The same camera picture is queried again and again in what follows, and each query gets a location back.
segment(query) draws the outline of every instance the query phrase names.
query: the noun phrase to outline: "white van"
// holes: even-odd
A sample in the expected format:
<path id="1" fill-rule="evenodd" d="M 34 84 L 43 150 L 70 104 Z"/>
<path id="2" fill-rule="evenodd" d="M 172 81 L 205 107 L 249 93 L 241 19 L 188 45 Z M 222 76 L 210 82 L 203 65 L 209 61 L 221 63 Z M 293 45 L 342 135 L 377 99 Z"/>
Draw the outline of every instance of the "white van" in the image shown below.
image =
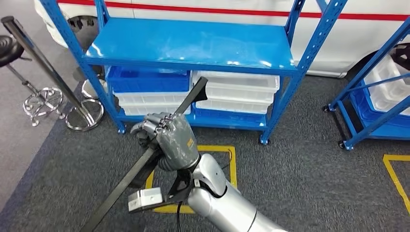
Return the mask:
<path id="1" fill-rule="evenodd" d="M 37 13 L 53 39 L 67 46 L 39 0 Z M 57 0 L 74 31 L 95 22 L 93 0 Z M 182 19 L 284 25 L 293 0 L 106 0 L 114 17 Z M 410 15 L 409 0 L 348 0 L 309 74 L 344 77 L 361 59 L 378 50 Z M 306 0 L 293 37 L 295 62 L 301 58 L 321 16 L 316 0 Z M 402 43 L 410 43 L 410 36 Z"/>

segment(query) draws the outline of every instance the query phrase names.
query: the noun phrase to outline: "blue shelving unit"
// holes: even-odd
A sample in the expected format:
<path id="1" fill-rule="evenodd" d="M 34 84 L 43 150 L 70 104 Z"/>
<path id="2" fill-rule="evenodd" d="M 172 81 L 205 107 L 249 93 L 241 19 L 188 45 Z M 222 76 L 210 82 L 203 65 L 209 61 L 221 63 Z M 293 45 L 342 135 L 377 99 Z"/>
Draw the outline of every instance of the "blue shelving unit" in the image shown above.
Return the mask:
<path id="1" fill-rule="evenodd" d="M 275 95 L 271 117 L 260 122 L 240 117 L 221 119 L 187 115 L 192 126 L 262 131 L 260 142 L 267 144 L 270 134 L 300 85 L 325 38 L 347 0 L 317 0 L 322 17 L 297 66 L 291 45 L 296 22 L 305 0 L 296 0 L 285 26 L 194 22 L 110 17 L 103 0 L 94 0 L 100 33 L 87 52 L 64 19 L 56 0 L 40 0 L 73 53 L 80 68 L 98 93 L 118 132 L 125 121 L 140 121 L 142 116 L 126 116 L 115 109 L 112 93 L 105 94 L 90 65 L 149 67 L 176 70 L 207 70 L 258 73 L 289 77 L 286 89 Z"/>
<path id="2" fill-rule="evenodd" d="M 325 107 L 325 111 L 336 111 L 338 107 L 346 125 L 351 133 L 351 138 L 340 141 L 339 145 L 347 150 L 352 150 L 353 146 L 366 138 L 371 139 L 394 139 L 410 140 L 410 116 L 402 116 L 400 113 L 410 107 L 410 96 L 407 96 L 399 104 L 386 113 L 376 112 L 368 96 L 367 88 L 380 85 L 382 83 L 409 78 L 410 73 L 378 81 L 365 85 L 363 79 L 379 63 L 394 46 L 410 34 L 410 17 L 401 25 L 394 35 L 381 47 L 373 58 L 359 71 L 359 73 L 349 82 L 342 92 Z M 363 126 L 361 131 L 356 131 L 353 122 L 345 108 L 344 102 L 350 101 L 360 123 Z"/>

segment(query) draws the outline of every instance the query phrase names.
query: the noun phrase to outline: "yellow floor tape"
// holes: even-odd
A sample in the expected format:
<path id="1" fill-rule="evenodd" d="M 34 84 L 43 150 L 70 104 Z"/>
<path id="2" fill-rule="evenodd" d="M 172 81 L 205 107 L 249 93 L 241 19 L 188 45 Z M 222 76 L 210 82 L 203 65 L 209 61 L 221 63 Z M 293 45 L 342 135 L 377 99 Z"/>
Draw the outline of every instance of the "yellow floor tape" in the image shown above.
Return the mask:
<path id="1" fill-rule="evenodd" d="M 234 146 L 220 146 L 220 145 L 198 145 L 198 151 L 218 151 L 218 152 L 227 152 L 230 156 L 231 162 L 229 163 L 229 174 L 231 177 L 231 184 L 235 188 L 236 185 L 236 156 L 235 156 L 235 147 Z M 154 171 L 151 172 L 148 179 L 146 180 L 145 188 L 152 188 L 152 182 L 154 180 Z M 168 213 L 175 214 L 177 209 L 176 204 L 170 204 L 162 207 L 153 209 L 157 213 Z M 188 205 L 182 205 L 179 210 L 182 214 L 194 214 L 194 211 Z"/>
<path id="2" fill-rule="evenodd" d="M 386 169 L 389 172 L 389 175 L 391 179 L 393 180 L 393 183 L 396 185 L 398 193 L 403 198 L 404 205 L 406 206 L 407 211 L 409 212 L 409 215 L 410 215 L 409 198 L 407 197 L 406 192 L 403 189 L 403 186 L 401 186 L 400 181 L 398 180 L 397 175 L 395 171 L 393 170 L 392 165 L 390 164 L 390 161 L 410 161 L 410 156 L 386 155 L 385 154 L 383 157 L 384 165 L 386 166 Z"/>

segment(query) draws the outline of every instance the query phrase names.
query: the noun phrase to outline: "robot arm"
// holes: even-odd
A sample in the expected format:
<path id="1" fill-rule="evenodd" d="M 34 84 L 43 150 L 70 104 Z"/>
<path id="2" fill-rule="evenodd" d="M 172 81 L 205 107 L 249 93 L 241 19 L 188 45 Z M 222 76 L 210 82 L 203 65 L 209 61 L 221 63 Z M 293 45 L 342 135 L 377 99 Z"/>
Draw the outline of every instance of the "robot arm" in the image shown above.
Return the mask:
<path id="1" fill-rule="evenodd" d="M 212 155 L 199 155 L 195 137 L 183 115 L 166 113 L 148 115 L 142 126 L 137 124 L 134 127 L 136 130 L 147 132 L 150 137 L 156 136 L 165 154 L 164 162 L 170 163 L 166 170 L 185 170 L 190 173 L 190 179 L 184 180 L 186 183 L 193 182 L 191 185 L 188 184 L 190 186 L 187 197 L 188 205 L 195 213 L 207 218 L 219 230 L 226 232 L 284 231 L 258 212 L 228 182 Z M 136 207 L 138 205 L 145 208 L 149 208 L 150 205 L 156 206 L 167 199 L 167 196 L 161 195 L 159 188 L 143 189 L 130 196 L 129 205 L 138 202 L 137 205 L 132 204 L 130 210 L 138 209 Z"/>
<path id="2" fill-rule="evenodd" d="M 224 232 L 279 232 L 280 226 L 266 218 L 229 183 L 219 164 L 203 154 L 193 171 L 199 180 L 188 196 L 193 211 Z"/>

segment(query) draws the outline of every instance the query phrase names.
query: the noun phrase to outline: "white bin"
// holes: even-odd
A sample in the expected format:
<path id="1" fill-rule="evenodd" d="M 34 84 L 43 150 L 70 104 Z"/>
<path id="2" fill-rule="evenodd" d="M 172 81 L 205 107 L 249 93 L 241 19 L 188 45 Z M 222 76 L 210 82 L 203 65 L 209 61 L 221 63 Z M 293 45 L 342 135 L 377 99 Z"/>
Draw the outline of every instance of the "white bin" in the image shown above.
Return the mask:
<path id="1" fill-rule="evenodd" d="M 400 76 L 405 73 L 405 69 L 402 69 L 401 73 L 397 68 L 397 64 L 395 64 L 393 59 L 389 55 L 387 55 L 364 78 L 364 81 L 366 84 L 371 84 L 395 76 Z M 374 109 L 382 112 L 389 111 L 400 101 L 410 95 L 410 85 L 407 85 L 403 79 L 383 83 L 370 87 L 368 89 Z M 410 116 L 410 108 L 404 110 L 401 114 Z"/>
<path id="2" fill-rule="evenodd" d="M 119 105 L 126 104 L 172 104 L 180 105 L 189 92 L 113 93 Z"/>
<path id="3" fill-rule="evenodd" d="M 237 100 L 224 100 L 224 99 L 212 99 L 208 98 L 205 101 L 198 101 L 196 108 L 199 109 L 211 109 L 211 110 L 223 110 L 253 114 L 266 114 L 267 109 L 271 103 L 263 102 L 248 102 Z"/>
<path id="4" fill-rule="evenodd" d="M 212 99 L 232 99 L 237 101 L 265 102 L 271 104 L 279 89 L 279 76 L 198 71 L 193 74 L 193 82 L 206 77 L 206 95 Z"/>
<path id="5" fill-rule="evenodd" d="M 179 107 L 179 104 L 120 104 L 124 109 L 125 115 L 128 116 L 141 116 L 147 114 L 159 114 L 162 112 L 174 113 Z M 191 108 L 189 107 L 184 114 L 190 114 Z"/>

